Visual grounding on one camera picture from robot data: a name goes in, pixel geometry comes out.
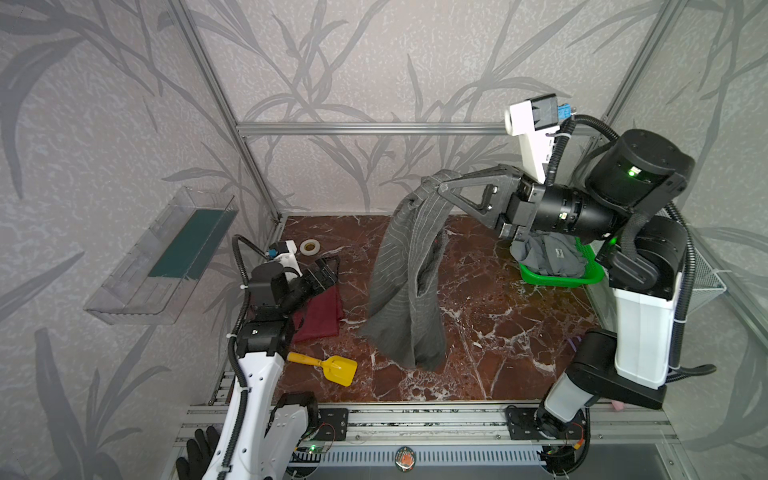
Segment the maroon folded shirt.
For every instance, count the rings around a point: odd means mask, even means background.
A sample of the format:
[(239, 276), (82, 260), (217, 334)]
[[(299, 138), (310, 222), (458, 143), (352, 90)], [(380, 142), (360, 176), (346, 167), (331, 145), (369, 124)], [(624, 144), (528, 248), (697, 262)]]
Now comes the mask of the maroon folded shirt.
[(293, 315), (294, 343), (339, 335), (344, 310), (339, 286), (334, 285)]

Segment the purple pink toy tool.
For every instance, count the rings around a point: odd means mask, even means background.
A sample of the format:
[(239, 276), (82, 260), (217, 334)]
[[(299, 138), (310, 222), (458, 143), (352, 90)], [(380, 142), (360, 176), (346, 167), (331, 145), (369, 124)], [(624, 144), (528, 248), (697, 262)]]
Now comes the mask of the purple pink toy tool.
[(581, 336), (581, 335), (578, 335), (578, 336), (571, 337), (571, 338), (567, 339), (567, 344), (568, 344), (568, 346), (570, 348), (570, 351), (571, 351), (571, 354), (573, 356), (575, 356), (578, 353), (579, 347), (581, 346), (581, 344), (583, 342), (583, 339), (584, 339), (584, 337)]

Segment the clear plastic wall tray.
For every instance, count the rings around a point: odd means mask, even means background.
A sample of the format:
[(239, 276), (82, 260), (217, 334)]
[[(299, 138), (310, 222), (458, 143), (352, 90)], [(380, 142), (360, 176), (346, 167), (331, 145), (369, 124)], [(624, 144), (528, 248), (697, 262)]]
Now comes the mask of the clear plastic wall tray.
[(172, 325), (233, 224), (236, 196), (181, 187), (84, 305), (108, 325)]

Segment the white tape roll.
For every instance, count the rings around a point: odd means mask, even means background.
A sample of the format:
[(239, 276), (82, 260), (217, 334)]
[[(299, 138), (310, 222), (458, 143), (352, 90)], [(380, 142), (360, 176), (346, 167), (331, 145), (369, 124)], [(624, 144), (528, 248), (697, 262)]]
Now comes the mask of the white tape roll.
[(320, 250), (321, 250), (320, 243), (316, 239), (306, 239), (299, 246), (299, 251), (301, 252), (302, 255), (305, 255), (305, 256), (317, 255), (320, 252)]

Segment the round red sticker badge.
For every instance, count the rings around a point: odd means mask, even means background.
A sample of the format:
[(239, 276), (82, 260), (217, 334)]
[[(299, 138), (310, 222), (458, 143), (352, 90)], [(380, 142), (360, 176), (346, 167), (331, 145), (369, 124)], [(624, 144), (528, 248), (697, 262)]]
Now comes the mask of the round red sticker badge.
[(401, 472), (412, 471), (416, 465), (416, 453), (410, 447), (400, 447), (395, 453), (394, 462)]

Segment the dark grey striped shirt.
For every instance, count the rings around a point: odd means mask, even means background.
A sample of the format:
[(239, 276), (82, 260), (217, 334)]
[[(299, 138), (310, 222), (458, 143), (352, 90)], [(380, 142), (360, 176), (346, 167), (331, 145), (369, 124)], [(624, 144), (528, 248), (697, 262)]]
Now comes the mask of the dark grey striped shirt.
[(438, 280), (453, 205), (439, 185), (459, 177), (440, 170), (422, 179), (390, 217), (374, 264), (368, 318), (359, 334), (405, 369), (436, 371), (445, 360)]

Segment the green plastic basket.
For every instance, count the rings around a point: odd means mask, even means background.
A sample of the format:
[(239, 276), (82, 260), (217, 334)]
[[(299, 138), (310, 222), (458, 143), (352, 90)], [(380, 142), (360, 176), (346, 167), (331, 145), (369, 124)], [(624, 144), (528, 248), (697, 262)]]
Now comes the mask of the green plastic basket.
[(532, 285), (577, 288), (606, 278), (593, 248), (576, 237), (532, 234), (514, 241), (510, 253), (518, 262), (522, 279)]

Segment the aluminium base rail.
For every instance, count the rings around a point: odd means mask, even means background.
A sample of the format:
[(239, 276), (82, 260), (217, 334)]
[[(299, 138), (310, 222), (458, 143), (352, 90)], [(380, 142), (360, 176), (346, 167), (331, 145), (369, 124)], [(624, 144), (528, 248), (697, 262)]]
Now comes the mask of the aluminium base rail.
[(391, 467), (403, 446), (416, 453), (419, 466), (539, 466), (545, 446), (577, 446), (595, 453), (608, 445), (650, 445), (667, 466), (682, 446), (667, 415), (639, 407), (620, 411), (609, 402), (590, 409), (567, 433), (550, 439), (532, 428), (512, 425), (507, 410), (521, 415), (534, 402), (383, 402), (326, 403), (324, 409), (346, 411), (340, 420), (324, 421), (320, 455), (293, 454), (292, 468)]

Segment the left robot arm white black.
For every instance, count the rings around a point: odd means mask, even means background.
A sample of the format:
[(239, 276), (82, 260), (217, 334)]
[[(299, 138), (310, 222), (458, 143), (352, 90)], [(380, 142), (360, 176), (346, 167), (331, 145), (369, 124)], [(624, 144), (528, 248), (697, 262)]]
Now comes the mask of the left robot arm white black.
[(310, 299), (337, 282), (335, 258), (301, 269), (288, 245), (275, 256), (242, 235), (232, 238), (244, 291), (228, 336), (233, 395), (216, 443), (196, 435), (207, 468), (205, 479), (280, 479), (295, 448), (319, 427), (311, 392), (273, 398), (291, 350), (293, 317)]

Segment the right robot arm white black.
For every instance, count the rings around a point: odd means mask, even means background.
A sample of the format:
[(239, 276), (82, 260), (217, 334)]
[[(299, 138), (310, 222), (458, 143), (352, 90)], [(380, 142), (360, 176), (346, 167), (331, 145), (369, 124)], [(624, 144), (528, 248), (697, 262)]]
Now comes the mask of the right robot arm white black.
[(557, 438), (599, 399), (658, 410), (670, 383), (714, 372), (680, 363), (696, 251), (674, 201), (694, 166), (659, 134), (617, 133), (577, 114), (557, 131), (543, 182), (500, 165), (440, 183), (444, 199), (502, 238), (561, 233), (601, 244), (617, 326), (589, 331), (538, 408), (512, 424)]

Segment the light grey shirt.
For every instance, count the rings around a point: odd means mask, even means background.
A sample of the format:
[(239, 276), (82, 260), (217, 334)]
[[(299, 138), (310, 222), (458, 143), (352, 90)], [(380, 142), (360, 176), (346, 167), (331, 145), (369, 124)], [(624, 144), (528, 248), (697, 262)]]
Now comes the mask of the light grey shirt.
[(572, 236), (532, 232), (523, 240), (513, 240), (510, 253), (519, 264), (538, 275), (580, 278), (586, 271), (587, 260)]

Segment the yellow toy shovel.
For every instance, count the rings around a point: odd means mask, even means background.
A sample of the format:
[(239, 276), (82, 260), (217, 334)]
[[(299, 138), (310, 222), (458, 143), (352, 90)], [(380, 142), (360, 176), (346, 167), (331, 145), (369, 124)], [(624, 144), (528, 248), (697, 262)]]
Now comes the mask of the yellow toy shovel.
[(287, 356), (287, 360), (296, 364), (319, 367), (323, 370), (326, 380), (343, 387), (349, 387), (352, 384), (358, 368), (356, 361), (341, 356), (331, 356), (325, 360), (320, 360), (307, 355), (290, 352)]

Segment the black glove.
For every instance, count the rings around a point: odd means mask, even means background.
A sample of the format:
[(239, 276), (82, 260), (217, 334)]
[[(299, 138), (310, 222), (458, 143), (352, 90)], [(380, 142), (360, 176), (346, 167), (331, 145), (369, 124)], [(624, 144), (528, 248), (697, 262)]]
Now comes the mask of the black glove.
[(201, 480), (207, 471), (219, 441), (219, 433), (214, 426), (205, 430), (196, 429), (194, 437), (186, 443), (186, 457), (179, 457), (175, 462), (179, 480)]

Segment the small green circuit board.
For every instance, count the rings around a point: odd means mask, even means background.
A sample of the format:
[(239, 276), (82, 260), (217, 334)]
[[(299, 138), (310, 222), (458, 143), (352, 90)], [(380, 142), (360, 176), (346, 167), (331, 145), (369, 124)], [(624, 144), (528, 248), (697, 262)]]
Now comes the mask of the small green circuit board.
[(325, 452), (325, 447), (324, 442), (299, 445), (294, 449), (294, 454), (299, 456), (320, 455)]

